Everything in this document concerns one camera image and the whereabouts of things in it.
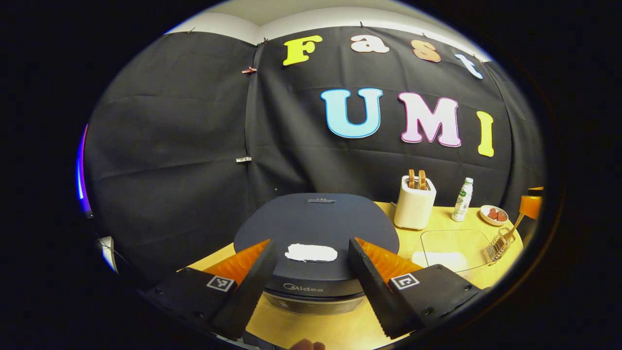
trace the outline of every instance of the letter a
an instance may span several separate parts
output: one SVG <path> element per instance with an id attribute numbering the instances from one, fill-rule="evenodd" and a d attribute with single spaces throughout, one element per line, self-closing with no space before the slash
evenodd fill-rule
<path id="1" fill-rule="evenodd" d="M 373 35 L 356 35 L 350 38 L 353 41 L 350 47 L 356 52 L 377 52 L 379 54 L 385 54 L 389 52 L 389 48 L 384 45 L 384 42 L 379 37 Z"/>

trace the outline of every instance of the white bottle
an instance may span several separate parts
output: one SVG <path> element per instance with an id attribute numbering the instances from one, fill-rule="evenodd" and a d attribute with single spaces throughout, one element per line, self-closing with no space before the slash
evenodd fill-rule
<path id="1" fill-rule="evenodd" d="M 462 221 L 465 219 L 465 216 L 468 211 L 468 205 L 471 202 L 471 196 L 473 195 L 473 179 L 467 177 L 465 179 L 465 184 L 462 185 L 460 189 L 460 193 L 458 195 L 458 200 L 456 201 L 456 206 L 453 208 L 452 219 L 454 221 Z"/>

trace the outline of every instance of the yellow letter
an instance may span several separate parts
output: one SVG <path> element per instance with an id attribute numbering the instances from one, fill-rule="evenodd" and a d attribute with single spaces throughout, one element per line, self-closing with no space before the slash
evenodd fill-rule
<path id="1" fill-rule="evenodd" d="M 493 117 L 482 111 L 477 111 L 477 117 L 480 119 L 481 126 L 481 142 L 477 151 L 483 156 L 492 157 L 494 155 Z"/>
<path id="2" fill-rule="evenodd" d="M 322 41 L 322 37 L 319 35 L 313 35 L 310 37 L 304 37 L 300 39 L 294 39 L 286 42 L 284 45 L 287 46 L 287 58 L 283 61 L 283 65 L 290 65 L 294 63 L 305 62 L 309 59 L 309 56 L 305 55 L 305 51 L 307 53 L 311 53 L 315 51 L 315 44 L 313 42 Z"/>

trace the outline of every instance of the clear container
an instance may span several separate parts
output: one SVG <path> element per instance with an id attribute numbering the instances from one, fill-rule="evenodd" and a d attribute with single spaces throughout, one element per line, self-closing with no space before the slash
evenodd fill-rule
<path id="1" fill-rule="evenodd" d="M 490 241 L 479 230 L 434 230 L 421 234 L 421 248 L 412 261 L 422 267 L 441 264 L 472 282 L 491 262 L 486 253 Z"/>

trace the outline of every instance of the blue letter u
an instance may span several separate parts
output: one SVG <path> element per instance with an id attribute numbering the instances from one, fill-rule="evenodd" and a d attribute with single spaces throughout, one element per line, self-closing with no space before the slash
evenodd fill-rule
<path id="1" fill-rule="evenodd" d="M 350 97 L 348 90 L 338 88 L 324 91 L 320 97 L 326 101 L 326 122 L 328 128 L 344 138 L 364 138 L 380 127 L 380 96 L 383 91 L 377 88 L 362 88 L 358 95 L 365 100 L 366 119 L 362 124 L 348 121 L 346 99 Z"/>

